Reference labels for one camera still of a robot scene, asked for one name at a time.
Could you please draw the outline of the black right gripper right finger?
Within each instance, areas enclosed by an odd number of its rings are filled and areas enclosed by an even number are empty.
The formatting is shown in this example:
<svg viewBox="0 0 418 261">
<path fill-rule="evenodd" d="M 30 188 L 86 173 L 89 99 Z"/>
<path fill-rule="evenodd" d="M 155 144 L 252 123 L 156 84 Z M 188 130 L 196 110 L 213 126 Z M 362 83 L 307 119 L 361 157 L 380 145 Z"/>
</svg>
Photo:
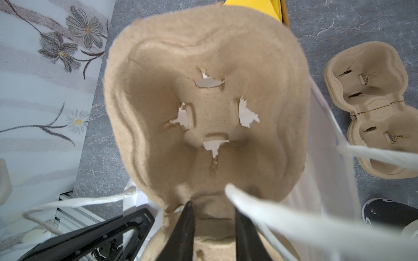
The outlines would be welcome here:
<svg viewBox="0 0 418 261">
<path fill-rule="evenodd" d="M 252 221 L 236 209 L 236 260 L 272 261 Z"/>
</svg>

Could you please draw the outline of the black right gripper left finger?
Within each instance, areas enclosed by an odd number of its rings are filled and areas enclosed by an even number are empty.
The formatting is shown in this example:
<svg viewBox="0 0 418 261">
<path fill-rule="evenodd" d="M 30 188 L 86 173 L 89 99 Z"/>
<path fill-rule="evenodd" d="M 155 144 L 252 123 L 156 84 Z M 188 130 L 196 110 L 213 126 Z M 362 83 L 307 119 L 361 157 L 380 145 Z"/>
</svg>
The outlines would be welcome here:
<svg viewBox="0 0 418 261">
<path fill-rule="evenodd" d="M 157 261 L 192 261 L 195 215 L 193 202 L 188 201 Z"/>
</svg>

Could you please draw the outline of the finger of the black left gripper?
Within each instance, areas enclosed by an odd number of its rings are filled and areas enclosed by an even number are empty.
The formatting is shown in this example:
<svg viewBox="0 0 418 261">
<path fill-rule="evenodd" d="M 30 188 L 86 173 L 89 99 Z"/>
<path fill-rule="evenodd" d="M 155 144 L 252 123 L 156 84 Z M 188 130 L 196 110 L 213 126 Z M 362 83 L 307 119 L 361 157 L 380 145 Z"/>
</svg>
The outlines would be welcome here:
<svg viewBox="0 0 418 261">
<path fill-rule="evenodd" d="M 24 254 L 21 261 L 78 261 L 104 243 L 122 237 L 129 231 L 133 235 L 126 247 L 119 252 L 116 261 L 135 260 L 145 242 L 155 219 L 146 208 L 129 215 L 72 231 L 45 241 Z"/>
</svg>

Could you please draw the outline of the cartoon print paper bag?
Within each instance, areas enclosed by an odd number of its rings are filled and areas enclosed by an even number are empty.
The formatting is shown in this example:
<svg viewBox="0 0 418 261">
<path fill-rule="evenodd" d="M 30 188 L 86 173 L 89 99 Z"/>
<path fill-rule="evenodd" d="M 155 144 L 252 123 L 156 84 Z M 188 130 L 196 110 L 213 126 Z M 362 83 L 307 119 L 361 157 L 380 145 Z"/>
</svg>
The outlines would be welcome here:
<svg viewBox="0 0 418 261">
<path fill-rule="evenodd" d="M 286 261 L 296 256 L 285 249 L 277 233 L 323 250 L 315 255 L 303 249 L 307 261 L 417 260 L 418 239 L 389 226 L 368 229 L 357 223 L 360 209 L 353 170 L 354 157 L 416 169 L 417 155 L 349 145 L 316 83 L 311 91 L 308 165 L 295 188 L 281 203 L 258 199 L 232 185 L 226 186 L 227 197 L 252 221 L 260 239 L 265 238 Z"/>
</svg>

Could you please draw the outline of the black paper cup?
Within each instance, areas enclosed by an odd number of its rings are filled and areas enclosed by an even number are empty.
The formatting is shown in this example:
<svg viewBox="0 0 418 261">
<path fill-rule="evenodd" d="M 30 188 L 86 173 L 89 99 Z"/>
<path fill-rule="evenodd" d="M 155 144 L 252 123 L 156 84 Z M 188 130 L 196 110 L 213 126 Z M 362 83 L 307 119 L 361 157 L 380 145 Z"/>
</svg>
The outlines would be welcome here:
<svg viewBox="0 0 418 261">
<path fill-rule="evenodd" d="M 418 209 L 389 199 L 366 201 L 362 219 L 370 228 L 389 226 L 403 236 L 418 238 Z"/>
</svg>

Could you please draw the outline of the single brown pulp carrier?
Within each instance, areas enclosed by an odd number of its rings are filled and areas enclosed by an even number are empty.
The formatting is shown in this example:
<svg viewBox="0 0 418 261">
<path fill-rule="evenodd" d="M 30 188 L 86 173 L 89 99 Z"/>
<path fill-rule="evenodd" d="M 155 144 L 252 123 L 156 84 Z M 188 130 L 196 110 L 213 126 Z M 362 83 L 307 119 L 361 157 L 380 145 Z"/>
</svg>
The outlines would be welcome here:
<svg viewBox="0 0 418 261">
<path fill-rule="evenodd" d="M 118 35 L 103 78 L 107 113 L 129 176 L 163 209 L 141 260 L 158 257 L 188 201 L 198 258 L 235 260 L 225 187 L 287 197 L 305 169 L 310 88 L 297 38 L 254 9 L 206 5 Z"/>
</svg>

